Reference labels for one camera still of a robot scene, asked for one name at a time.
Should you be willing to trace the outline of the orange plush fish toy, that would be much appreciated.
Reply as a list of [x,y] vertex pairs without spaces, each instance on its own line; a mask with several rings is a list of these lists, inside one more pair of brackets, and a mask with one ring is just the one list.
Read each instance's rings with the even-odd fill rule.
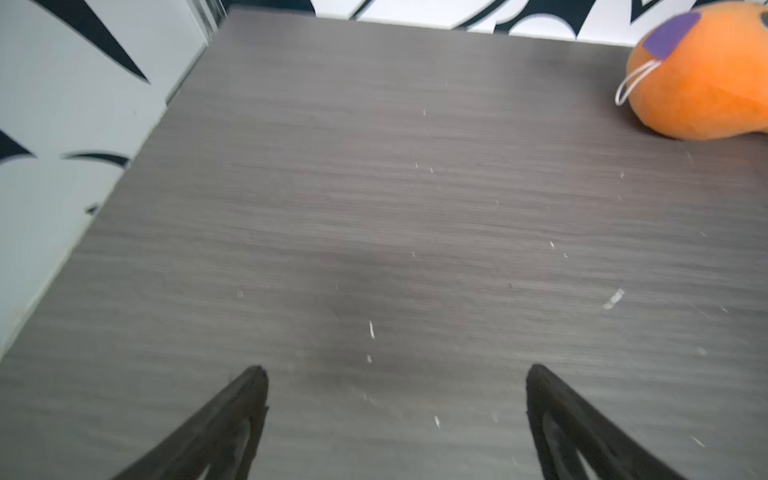
[[634,47],[614,102],[677,140],[767,131],[767,7],[722,1],[676,15]]

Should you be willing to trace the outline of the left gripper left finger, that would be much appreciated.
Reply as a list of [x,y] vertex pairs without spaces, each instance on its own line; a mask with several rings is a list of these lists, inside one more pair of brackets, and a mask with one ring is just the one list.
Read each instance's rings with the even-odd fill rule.
[[246,479],[268,413],[269,378],[250,366],[117,479]]

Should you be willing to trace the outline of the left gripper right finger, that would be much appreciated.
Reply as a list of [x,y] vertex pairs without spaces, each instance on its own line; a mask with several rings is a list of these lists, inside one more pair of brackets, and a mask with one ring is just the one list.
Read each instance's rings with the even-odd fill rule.
[[526,377],[527,417],[545,479],[681,479],[543,364]]

